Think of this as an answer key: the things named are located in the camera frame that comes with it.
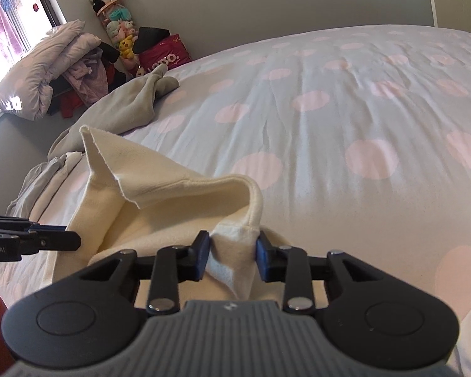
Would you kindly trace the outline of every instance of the pink garment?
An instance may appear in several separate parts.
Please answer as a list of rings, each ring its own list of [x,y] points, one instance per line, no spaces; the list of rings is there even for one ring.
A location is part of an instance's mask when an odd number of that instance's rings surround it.
[[[89,107],[108,95],[106,70],[101,62],[103,50],[96,48],[68,68],[63,77]]]
[[[0,51],[6,60],[15,63],[25,54],[18,32],[0,5]]]

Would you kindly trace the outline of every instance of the bed sheet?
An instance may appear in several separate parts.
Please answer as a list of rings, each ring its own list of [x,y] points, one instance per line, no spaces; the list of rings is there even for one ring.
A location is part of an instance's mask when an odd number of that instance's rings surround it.
[[[471,34],[314,31],[168,75],[180,88],[127,139],[207,176],[249,175],[264,195],[262,224],[292,244],[316,256],[347,251],[460,319],[470,311]],[[68,224],[87,179],[83,159],[41,222]],[[43,259],[0,265],[7,304],[40,287]]]

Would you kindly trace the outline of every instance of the polka dot bed sheet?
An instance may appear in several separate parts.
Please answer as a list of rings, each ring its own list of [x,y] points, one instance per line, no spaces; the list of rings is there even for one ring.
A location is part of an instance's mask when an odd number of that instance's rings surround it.
[[[126,138],[207,176],[252,177],[262,224],[310,255],[347,251],[442,298],[461,320],[471,311],[471,34],[322,30],[169,75],[180,88]],[[66,224],[87,178],[83,159],[42,223]],[[38,288],[42,267],[41,254],[2,267],[4,300]]]

